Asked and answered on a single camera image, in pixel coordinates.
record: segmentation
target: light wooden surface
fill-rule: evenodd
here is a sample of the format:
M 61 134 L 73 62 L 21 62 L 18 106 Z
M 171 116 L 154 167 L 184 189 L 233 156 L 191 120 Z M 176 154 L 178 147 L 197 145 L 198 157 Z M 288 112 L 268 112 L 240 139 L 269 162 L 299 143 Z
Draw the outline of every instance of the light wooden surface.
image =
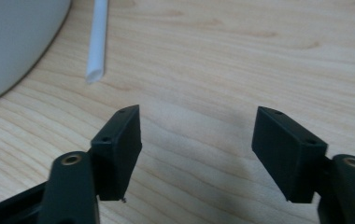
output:
M 318 223 L 251 151 L 258 105 L 355 155 L 355 0 L 111 0 L 106 74 L 84 73 L 92 1 L 74 0 L 34 69 L 0 98 L 0 201 L 140 105 L 143 150 L 103 223 Z

